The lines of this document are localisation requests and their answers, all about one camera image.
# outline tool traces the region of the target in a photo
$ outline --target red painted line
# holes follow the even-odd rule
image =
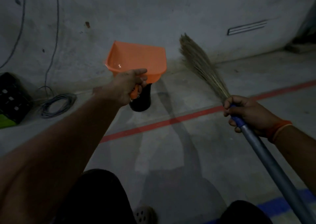
[[[316,80],[310,81],[310,82],[306,82],[306,83],[302,83],[302,84],[298,84],[295,86],[291,86],[291,87],[285,87],[285,88],[281,88],[281,89],[277,89],[277,90],[273,90],[270,92],[266,92],[263,94],[259,94],[257,96],[253,96],[251,98],[253,98],[254,100],[261,100],[261,99],[265,99],[265,98],[271,98],[271,97],[275,97],[281,94],[285,94],[285,93],[289,93],[289,92],[294,92],[300,89],[304,89],[304,88],[308,88],[308,87],[312,87],[312,86],[316,86]],[[213,108],[209,108],[203,111],[198,111],[195,113],[191,113],[191,114],[186,114],[180,117],[176,117],[176,118],[171,118],[165,121],[161,121],[161,122],[156,122],[153,124],[149,124],[146,126],[141,126],[141,127],[137,127],[137,128],[133,128],[130,130],[126,130],[126,131],[122,131],[122,132],[118,132],[118,133],[114,133],[114,134],[110,134],[107,136],[104,136],[100,143],[102,142],[107,142],[110,140],[115,140],[121,137],[127,137],[127,136],[131,136],[134,134],[138,134],[138,133],[142,133],[142,132],[147,132],[156,128],[160,128],[163,126],[169,126],[175,123],[179,123],[179,122],[184,122],[193,118],[197,118],[199,116],[204,116],[204,115],[208,115],[211,113],[215,113],[215,112],[220,112],[223,110],[222,106],[217,106],[217,107],[213,107]]]

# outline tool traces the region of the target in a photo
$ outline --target orange wristband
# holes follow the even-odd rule
[[[285,126],[292,125],[291,121],[282,120],[275,124],[273,127],[265,131],[265,136],[268,138],[269,142],[273,143],[277,134],[282,130]]]

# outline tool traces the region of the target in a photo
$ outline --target green object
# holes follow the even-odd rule
[[[4,128],[7,126],[15,126],[17,125],[14,121],[7,118],[5,115],[0,114],[0,128]]]

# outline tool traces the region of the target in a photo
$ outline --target wall vent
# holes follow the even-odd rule
[[[230,28],[227,31],[227,36],[234,35],[234,34],[237,34],[237,33],[249,32],[249,31],[252,31],[252,30],[260,29],[260,28],[264,28],[267,25],[267,23],[268,23],[268,20],[263,20],[263,21],[260,21],[260,22],[254,22],[254,23],[250,23],[250,24],[246,24],[246,25]]]

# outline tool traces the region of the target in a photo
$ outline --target forearm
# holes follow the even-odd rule
[[[278,133],[274,144],[308,188],[316,194],[316,141],[296,127],[286,126]]]
[[[114,101],[93,97],[0,160],[1,222],[12,213],[21,213],[23,220],[49,221],[118,110]]]

